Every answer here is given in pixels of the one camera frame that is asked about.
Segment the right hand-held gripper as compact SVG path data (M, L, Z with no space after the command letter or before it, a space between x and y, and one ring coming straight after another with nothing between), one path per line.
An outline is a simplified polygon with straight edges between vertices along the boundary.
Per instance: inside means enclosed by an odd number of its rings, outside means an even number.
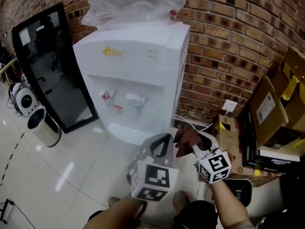
M228 153L219 147L216 138L211 134L199 131L199 137L202 147L192 146L197 172L210 184L227 178L232 168Z

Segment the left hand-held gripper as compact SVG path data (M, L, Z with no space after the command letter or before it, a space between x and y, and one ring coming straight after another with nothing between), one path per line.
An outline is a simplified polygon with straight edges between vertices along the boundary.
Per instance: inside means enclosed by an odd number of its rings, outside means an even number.
M160 202L169 195L179 174L172 163L171 134L156 134L144 140L127 168L132 198Z

